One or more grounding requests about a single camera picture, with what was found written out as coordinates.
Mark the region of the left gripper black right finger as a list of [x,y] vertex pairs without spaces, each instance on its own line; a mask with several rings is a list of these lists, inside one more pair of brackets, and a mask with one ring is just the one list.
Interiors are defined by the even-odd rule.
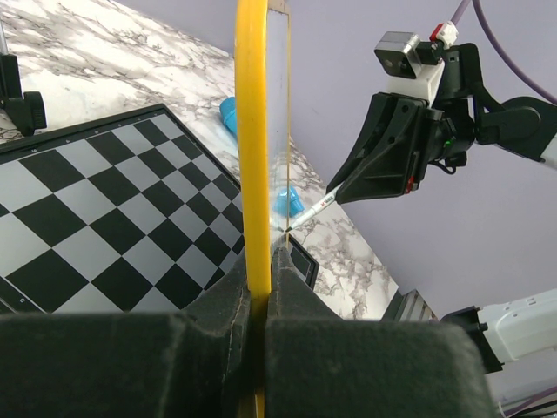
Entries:
[[446,323],[343,320],[272,257],[268,417],[493,417],[480,354]]

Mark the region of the yellow framed whiteboard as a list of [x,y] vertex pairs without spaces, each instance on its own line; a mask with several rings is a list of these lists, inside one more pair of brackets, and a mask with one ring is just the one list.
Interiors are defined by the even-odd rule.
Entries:
[[243,201],[247,286],[254,332],[254,414],[265,416],[264,335],[272,292],[277,227],[288,218],[271,213],[290,185],[291,16],[284,1],[238,2],[235,30],[235,98]]

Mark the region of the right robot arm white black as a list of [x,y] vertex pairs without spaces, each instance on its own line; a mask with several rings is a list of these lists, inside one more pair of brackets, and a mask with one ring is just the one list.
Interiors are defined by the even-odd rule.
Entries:
[[440,89],[431,104],[416,94],[378,92],[344,164],[330,183],[339,204],[389,199],[419,189],[433,165],[454,174],[474,144],[497,145],[547,164],[556,138],[556,107],[537,98],[500,104],[483,85],[475,44],[445,51]]

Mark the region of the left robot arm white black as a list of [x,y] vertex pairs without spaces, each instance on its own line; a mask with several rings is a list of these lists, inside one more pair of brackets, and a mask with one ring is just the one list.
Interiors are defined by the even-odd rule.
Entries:
[[494,417],[486,376],[556,345],[556,293],[439,322],[342,320],[272,259],[265,324],[245,259],[177,313],[8,313],[4,417]]

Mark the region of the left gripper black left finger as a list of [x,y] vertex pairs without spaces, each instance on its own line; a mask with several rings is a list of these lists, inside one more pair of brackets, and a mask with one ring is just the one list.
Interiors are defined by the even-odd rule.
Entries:
[[4,417],[233,417],[250,294],[245,257],[176,313],[1,318]]

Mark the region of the white whiteboard marker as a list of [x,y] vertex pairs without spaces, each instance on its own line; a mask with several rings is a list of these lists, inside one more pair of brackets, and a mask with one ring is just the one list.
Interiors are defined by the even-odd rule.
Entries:
[[306,223],[308,220],[314,218],[317,214],[323,212],[328,206],[330,206],[332,203],[335,202],[336,200],[336,195],[337,195],[337,191],[338,188],[334,188],[333,190],[331,190],[329,193],[327,193],[319,202],[317,202],[316,204],[314,204],[312,207],[310,207],[308,210],[306,210],[305,212],[303,212],[302,214],[300,214],[286,229],[285,232],[288,233],[291,230],[294,230],[300,226],[302,226],[304,223]]

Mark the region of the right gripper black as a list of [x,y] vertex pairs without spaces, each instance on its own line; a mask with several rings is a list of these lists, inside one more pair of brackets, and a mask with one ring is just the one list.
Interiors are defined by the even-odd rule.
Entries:
[[454,175],[466,165],[475,141],[468,104],[442,104],[428,126],[427,112],[423,99],[372,96],[352,149],[326,188],[338,204],[399,197],[407,187],[418,190],[428,166]]

